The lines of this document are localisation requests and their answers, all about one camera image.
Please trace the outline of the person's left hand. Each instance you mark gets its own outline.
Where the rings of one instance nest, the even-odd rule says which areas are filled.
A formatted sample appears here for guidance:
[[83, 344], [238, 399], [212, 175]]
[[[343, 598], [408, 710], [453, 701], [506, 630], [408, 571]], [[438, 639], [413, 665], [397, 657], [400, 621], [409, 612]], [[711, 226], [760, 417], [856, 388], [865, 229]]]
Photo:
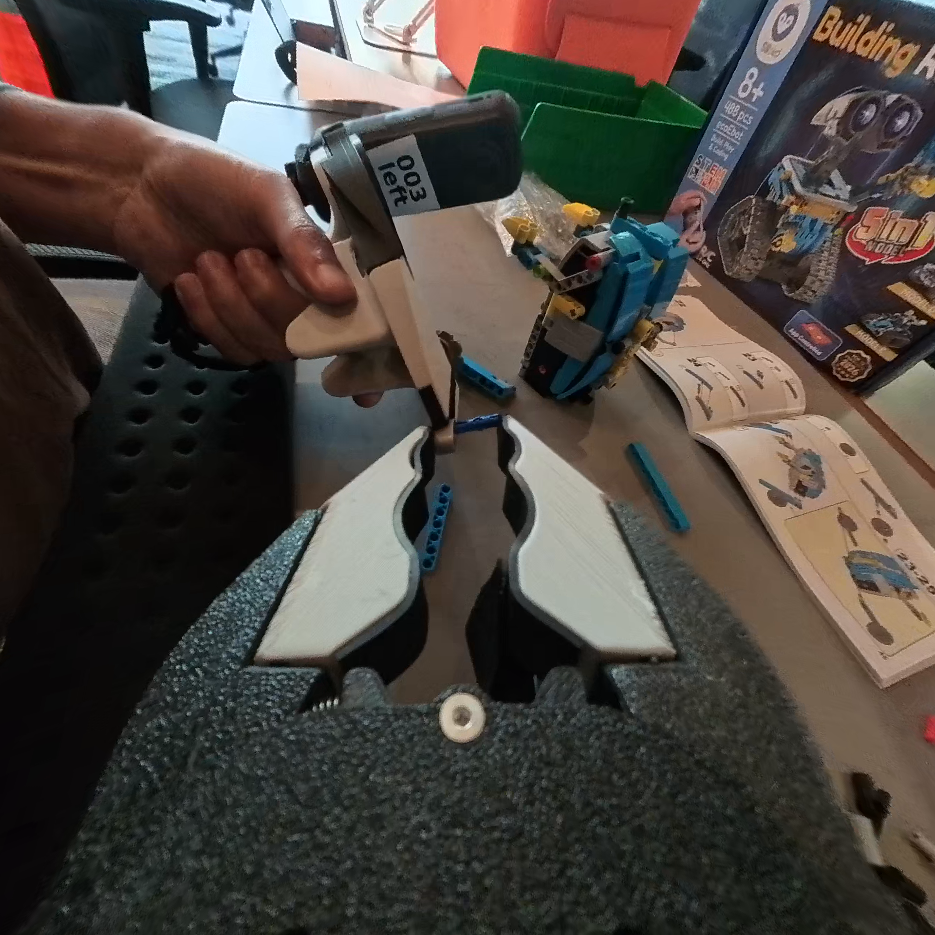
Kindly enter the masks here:
[[286, 176], [194, 137], [158, 134], [121, 184], [111, 249], [174, 288], [193, 328], [230, 362], [285, 361], [311, 300], [356, 299], [335, 251]]

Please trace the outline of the thick teal perforated beam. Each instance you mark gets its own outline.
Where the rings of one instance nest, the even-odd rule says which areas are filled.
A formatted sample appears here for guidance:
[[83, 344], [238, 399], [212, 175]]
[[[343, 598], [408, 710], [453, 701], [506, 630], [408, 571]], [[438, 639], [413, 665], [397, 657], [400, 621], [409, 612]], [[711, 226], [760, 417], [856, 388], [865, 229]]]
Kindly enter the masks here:
[[626, 453], [669, 530], [679, 534], [690, 531], [692, 523], [649, 450], [640, 442], [631, 442]]

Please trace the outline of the bubble wrap bag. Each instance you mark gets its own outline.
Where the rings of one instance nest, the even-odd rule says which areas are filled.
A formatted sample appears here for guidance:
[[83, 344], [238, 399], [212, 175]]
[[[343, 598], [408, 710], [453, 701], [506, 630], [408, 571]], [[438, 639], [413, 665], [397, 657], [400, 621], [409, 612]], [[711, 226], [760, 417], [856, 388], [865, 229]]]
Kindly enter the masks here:
[[522, 218], [539, 229], [535, 244], [555, 259], [561, 258], [575, 240], [575, 222], [565, 213], [567, 201], [534, 173], [524, 172], [517, 190], [499, 199], [488, 212], [504, 250], [509, 252], [512, 237], [504, 221]]

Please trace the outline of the black mesh office chair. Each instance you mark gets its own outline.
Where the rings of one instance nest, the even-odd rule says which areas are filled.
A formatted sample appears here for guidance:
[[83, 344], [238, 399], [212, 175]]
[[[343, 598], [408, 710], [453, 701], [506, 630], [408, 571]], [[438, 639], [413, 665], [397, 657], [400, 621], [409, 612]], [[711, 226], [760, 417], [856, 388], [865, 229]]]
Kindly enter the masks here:
[[739, 61], [765, 1], [701, 1], [668, 86], [709, 111]]

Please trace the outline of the instruction booklet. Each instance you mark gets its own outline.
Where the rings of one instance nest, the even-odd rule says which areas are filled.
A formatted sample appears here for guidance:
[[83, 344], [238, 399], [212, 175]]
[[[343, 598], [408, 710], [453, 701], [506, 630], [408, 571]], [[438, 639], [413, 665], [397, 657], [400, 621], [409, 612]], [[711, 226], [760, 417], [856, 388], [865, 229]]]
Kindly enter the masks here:
[[693, 296], [658, 317], [638, 358], [679, 399], [689, 435], [717, 452], [776, 547], [874, 682], [933, 666], [934, 551], [857, 443], [807, 412], [773, 352]]

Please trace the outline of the robot kit box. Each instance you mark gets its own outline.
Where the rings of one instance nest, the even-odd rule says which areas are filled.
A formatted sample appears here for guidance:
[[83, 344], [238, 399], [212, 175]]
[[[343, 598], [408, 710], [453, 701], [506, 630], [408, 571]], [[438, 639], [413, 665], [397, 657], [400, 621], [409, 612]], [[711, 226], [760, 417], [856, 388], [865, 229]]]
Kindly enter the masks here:
[[665, 221], [870, 395], [933, 355], [933, 2], [759, 2]]

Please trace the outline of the green storage bin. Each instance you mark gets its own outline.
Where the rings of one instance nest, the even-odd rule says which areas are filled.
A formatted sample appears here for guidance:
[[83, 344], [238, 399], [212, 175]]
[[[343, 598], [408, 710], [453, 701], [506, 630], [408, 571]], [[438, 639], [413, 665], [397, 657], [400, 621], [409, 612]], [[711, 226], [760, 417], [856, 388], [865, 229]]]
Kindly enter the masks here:
[[469, 94], [500, 90], [524, 120], [524, 170], [568, 202], [605, 210], [628, 197], [661, 215], [684, 178], [708, 113], [633, 76], [482, 47]]

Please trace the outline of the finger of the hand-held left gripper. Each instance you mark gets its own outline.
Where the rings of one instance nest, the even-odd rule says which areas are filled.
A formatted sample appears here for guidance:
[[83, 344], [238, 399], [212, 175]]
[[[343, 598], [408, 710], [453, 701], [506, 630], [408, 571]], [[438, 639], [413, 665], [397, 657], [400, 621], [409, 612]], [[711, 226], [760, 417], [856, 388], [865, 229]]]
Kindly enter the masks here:
[[368, 275], [391, 334], [436, 433], [452, 433], [458, 388], [445, 345], [422, 306], [410, 267], [394, 259]]

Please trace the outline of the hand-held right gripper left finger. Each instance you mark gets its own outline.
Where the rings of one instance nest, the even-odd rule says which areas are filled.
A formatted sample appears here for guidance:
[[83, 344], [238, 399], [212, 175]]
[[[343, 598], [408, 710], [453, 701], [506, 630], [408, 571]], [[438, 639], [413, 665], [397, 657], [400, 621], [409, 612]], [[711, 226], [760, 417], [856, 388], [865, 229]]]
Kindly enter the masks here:
[[337, 667], [415, 606], [431, 431], [418, 427], [321, 507], [255, 651], [259, 667]]

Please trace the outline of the small blue perforated beam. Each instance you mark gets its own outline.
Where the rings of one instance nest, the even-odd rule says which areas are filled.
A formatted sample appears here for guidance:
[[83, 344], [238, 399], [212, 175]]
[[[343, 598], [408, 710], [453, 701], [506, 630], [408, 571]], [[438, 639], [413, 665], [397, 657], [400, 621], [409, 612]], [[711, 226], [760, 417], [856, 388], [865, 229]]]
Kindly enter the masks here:
[[435, 488], [429, 508], [426, 534], [419, 552], [419, 568], [423, 576], [433, 573], [438, 566], [452, 499], [453, 491], [449, 484], [439, 484]]

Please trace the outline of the black perforated office chair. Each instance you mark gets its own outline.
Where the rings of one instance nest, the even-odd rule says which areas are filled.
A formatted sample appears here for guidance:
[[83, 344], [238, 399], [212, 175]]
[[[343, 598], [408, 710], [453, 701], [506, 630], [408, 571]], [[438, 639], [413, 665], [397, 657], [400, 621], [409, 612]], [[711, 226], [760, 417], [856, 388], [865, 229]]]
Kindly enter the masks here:
[[2, 901], [50, 872], [136, 702], [292, 520], [295, 368], [179, 355], [142, 278], [78, 425], [53, 548], [2, 651]]

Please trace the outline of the person's left forearm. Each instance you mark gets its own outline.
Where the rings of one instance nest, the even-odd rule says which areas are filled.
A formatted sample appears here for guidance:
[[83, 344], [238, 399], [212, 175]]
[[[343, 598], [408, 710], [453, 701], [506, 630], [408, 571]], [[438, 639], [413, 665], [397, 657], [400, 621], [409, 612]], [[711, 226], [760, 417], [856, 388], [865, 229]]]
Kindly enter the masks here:
[[25, 243], [117, 253], [114, 224], [159, 140], [133, 111], [2, 85], [2, 222]]

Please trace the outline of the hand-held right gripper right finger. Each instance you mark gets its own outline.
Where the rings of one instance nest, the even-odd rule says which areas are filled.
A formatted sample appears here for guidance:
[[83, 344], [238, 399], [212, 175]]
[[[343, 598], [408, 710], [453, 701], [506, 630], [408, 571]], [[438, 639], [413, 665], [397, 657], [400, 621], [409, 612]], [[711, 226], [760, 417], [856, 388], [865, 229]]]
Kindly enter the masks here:
[[674, 660], [609, 497], [512, 416], [498, 428], [498, 463], [516, 603], [602, 663]]

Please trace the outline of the blue toy robot model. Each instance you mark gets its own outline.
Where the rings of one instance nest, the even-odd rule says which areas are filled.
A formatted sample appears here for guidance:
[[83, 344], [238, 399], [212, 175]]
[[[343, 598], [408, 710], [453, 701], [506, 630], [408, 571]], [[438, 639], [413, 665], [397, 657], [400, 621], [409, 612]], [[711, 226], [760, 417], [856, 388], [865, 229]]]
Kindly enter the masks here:
[[512, 215], [501, 221], [510, 251], [547, 285], [518, 377], [538, 395], [590, 403], [611, 389], [640, 350], [658, 338], [664, 314], [681, 284], [688, 252], [662, 222], [645, 224], [623, 196], [605, 223], [583, 203], [563, 205], [574, 239], [559, 258], [539, 245], [542, 228]]

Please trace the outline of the orange tote bag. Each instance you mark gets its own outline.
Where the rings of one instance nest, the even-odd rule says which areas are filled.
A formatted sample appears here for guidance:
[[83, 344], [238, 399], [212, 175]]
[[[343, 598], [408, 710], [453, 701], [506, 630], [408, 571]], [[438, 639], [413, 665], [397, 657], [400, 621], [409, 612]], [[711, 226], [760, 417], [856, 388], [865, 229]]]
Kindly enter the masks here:
[[436, 1], [438, 60], [467, 87], [482, 48], [665, 84], [699, 1]]

